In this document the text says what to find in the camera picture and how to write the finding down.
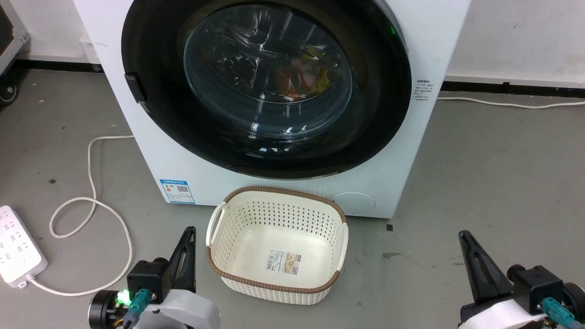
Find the door glass window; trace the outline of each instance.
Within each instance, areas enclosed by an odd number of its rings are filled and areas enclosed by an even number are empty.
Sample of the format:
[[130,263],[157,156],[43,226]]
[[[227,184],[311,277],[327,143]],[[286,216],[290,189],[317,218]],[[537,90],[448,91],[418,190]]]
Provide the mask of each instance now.
[[352,95],[350,66],[335,39],[283,8],[243,5],[212,14],[187,39],[183,64],[211,114],[249,138],[318,135]]

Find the white power strip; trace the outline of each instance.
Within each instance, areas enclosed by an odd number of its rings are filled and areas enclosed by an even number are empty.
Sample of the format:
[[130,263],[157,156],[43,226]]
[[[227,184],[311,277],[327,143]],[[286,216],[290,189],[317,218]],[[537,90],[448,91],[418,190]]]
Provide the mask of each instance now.
[[0,207],[0,275],[13,288],[24,288],[27,277],[47,268],[47,259],[18,215],[7,205]]

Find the washing machine door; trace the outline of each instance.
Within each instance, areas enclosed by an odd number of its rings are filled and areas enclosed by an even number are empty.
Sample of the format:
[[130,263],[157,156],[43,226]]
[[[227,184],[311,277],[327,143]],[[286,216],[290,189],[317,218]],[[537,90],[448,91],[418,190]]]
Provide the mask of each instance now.
[[351,169],[404,120],[408,57],[368,0],[135,0],[126,80],[163,131],[218,166],[275,179]]

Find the white plastic basket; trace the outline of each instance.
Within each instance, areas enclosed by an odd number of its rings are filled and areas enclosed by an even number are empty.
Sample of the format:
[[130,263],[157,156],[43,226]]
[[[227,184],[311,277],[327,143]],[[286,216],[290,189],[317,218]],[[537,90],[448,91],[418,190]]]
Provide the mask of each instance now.
[[206,257],[230,288],[280,303],[320,302],[339,276],[347,250],[341,208],[312,194],[244,187],[217,206]]

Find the front-load washing machine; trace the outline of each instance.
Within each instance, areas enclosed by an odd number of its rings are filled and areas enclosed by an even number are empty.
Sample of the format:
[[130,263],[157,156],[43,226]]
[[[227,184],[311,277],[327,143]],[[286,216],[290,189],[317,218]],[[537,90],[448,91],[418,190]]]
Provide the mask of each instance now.
[[393,216],[470,0],[76,0],[164,199]]

